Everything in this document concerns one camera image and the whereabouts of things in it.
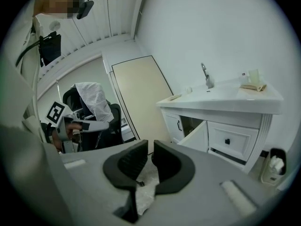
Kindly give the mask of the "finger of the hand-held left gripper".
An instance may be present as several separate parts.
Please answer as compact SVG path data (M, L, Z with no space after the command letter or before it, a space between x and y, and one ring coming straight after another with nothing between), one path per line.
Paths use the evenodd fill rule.
M79 122L82 126L82 132L91 133L97 131L107 130L110 124L106 121L89 121L89 120L81 120Z

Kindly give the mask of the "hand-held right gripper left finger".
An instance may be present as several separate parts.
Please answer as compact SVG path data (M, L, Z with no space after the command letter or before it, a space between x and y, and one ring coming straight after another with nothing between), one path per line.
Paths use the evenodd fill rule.
M138 220L135 192L138 176L148 160L148 141L134 141L134 145L111 155L103 164L103 172L110 183L117 189L129 191L126 205L114 214L130 223Z

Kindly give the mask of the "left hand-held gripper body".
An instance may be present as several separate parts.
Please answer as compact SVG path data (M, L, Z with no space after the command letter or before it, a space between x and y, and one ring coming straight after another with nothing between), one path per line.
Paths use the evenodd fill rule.
M65 127L70 123L80 124L81 120L66 104L55 101L48 110L45 119L48 122L46 129L48 138L59 152L75 153L79 150L79 144L68 138Z

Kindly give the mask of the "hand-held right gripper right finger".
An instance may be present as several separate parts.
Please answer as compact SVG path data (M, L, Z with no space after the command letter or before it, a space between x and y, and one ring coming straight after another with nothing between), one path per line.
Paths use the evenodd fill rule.
M154 141L151 160L159 178L155 195L178 193L194 178L195 164L186 153L187 149L175 143Z

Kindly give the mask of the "person's left hand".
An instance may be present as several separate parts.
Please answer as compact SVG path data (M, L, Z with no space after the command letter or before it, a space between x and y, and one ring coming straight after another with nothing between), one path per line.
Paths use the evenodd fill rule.
M81 131L82 126L78 123L70 123L66 125L66 133L69 139L71 139L73 142L78 143L79 142L79 135L75 135L74 131Z

